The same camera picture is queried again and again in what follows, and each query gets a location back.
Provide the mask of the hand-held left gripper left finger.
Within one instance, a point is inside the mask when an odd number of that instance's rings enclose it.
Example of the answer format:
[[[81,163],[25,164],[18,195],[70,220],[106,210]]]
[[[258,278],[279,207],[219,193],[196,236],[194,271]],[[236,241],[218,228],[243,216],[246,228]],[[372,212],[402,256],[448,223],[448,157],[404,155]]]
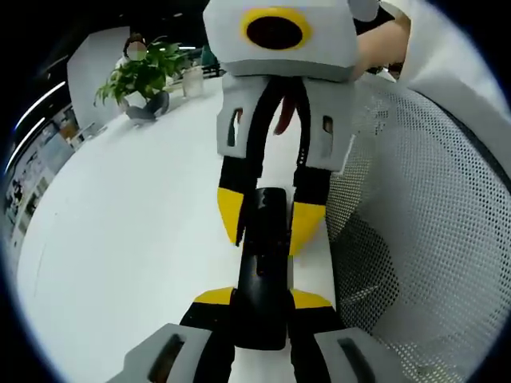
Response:
[[[197,296],[177,324],[166,324],[131,349],[120,382],[227,382],[232,372],[233,287]]]

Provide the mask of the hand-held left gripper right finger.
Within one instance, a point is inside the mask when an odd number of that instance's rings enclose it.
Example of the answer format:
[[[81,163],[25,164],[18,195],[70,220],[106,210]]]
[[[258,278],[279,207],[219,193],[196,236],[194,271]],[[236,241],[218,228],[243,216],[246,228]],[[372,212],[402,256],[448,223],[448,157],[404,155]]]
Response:
[[[364,330],[343,325],[324,297],[291,290],[288,335],[297,382],[402,382],[399,357]]]

